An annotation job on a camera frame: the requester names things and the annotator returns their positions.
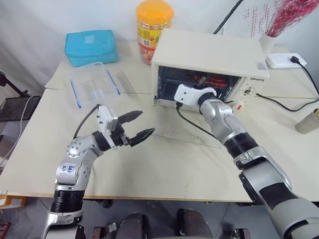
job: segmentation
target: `white wire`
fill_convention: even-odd
[[[12,148],[9,150],[9,152],[5,155],[5,157],[3,158],[3,160],[1,161],[0,163],[0,166],[1,164],[5,161],[5,159],[7,158],[7,156],[11,153],[11,151],[14,149],[14,147],[16,146],[16,144],[18,143],[20,137],[21,137],[21,134],[22,134],[22,119],[23,119],[23,116],[24,116],[24,112],[25,112],[25,109],[26,109],[26,106],[28,105],[29,103],[29,100],[31,100],[33,96],[31,96],[25,103],[25,106],[24,106],[24,109],[23,109],[23,112],[22,112],[22,116],[21,116],[21,119],[20,119],[20,133],[19,133],[19,136],[18,136],[18,139],[16,140],[16,142],[14,143],[14,145],[12,146]]]

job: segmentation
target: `white vase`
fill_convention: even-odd
[[[263,49],[265,59],[267,58],[267,55],[273,49],[274,44],[276,41],[276,37],[267,36],[266,34],[262,35],[259,39],[260,45]]]

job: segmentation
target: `electrical outlet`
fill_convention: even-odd
[[[300,65],[297,63],[293,63],[290,61],[290,58],[296,56],[298,57],[300,63],[305,66],[306,61],[301,58],[301,56],[297,53],[274,53],[268,54],[266,58],[267,65],[272,69],[278,68],[299,68]]]

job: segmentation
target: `plastic jar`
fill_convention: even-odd
[[[142,61],[150,65],[161,31],[171,26],[173,8],[162,0],[146,0],[136,8]]]

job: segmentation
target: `black power cord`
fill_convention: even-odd
[[[237,9],[237,7],[242,3],[243,0],[239,0],[231,9],[231,11],[225,16],[224,20],[220,23],[220,25],[217,27],[217,29],[213,32],[213,34],[217,34],[219,30],[223,27],[223,25],[227,22],[227,20],[230,18],[230,16],[234,13],[234,11]]]
[[[186,119],[180,112],[179,112],[179,108],[182,107],[183,104],[180,102],[176,102],[176,111],[178,113],[178,115],[185,120],[186,122],[190,123],[192,126],[195,126],[196,128],[200,129],[201,131],[205,132],[206,134],[212,136],[213,138],[217,139],[214,135],[212,135],[210,132],[204,130],[202,127],[198,126],[197,124],[193,123],[192,121]]]
[[[260,94],[258,94],[258,93],[256,93],[256,95],[259,96],[259,97],[262,97],[262,98],[264,98],[264,99],[267,99],[267,100],[269,100],[269,101],[275,102],[275,103],[279,104],[281,107],[283,107],[284,109],[286,109],[286,110],[288,110],[288,111],[290,111],[290,112],[297,112],[297,111],[301,110],[303,107],[305,107],[305,106],[307,106],[307,105],[310,105],[310,104],[312,104],[312,103],[315,103],[315,102],[319,101],[319,91],[318,91],[318,88],[317,88],[317,86],[316,86],[316,84],[315,84],[315,82],[314,82],[314,80],[313,80],[311,74],[310,74],[309,71],[300,63],[298,57],[293,56],[292,58],[290,58],[290,61],[293,62],[293,63],[296,63],[296,64],[300,65],[300,66],[304,69],[304,71],[308,74],[309,79],[311,80],[311,82],[312,82],[312,84],[314,85],[315,90],[316,90],[316,92],[317,92],[317,94],[318,94],[318,98],[317,98],[316,100],[314,100],[314,101],[311,101],[311,102],[308,102],[308,103],[304,104],[303,106],[301,106],[300,108],[298,108],[298,109],[296,109],[296,110],[293,110],[293,109],[290,109],[290,108],[284,106],[283,104],[279,103],[278,101],[276,101],[276,100],[274,100],[274,99],[271,99],[271,98],[269,98],[269,97],[260,95]]]
[[[97,104],[96,106],[93,107],[93,109],[91,109],[90,112],[88,112],[88,114],[84,117],[84,119],[82,119],[82,121],[80,122],[78,128],[76,129],[73,139],[75,139],[78,136],[78,132],[80,131],[80,128],[82,127],[82,125],[84,124],[84,122],[87,120],[87,118],[96,110],[98,109],[100,106],[100,104]]]

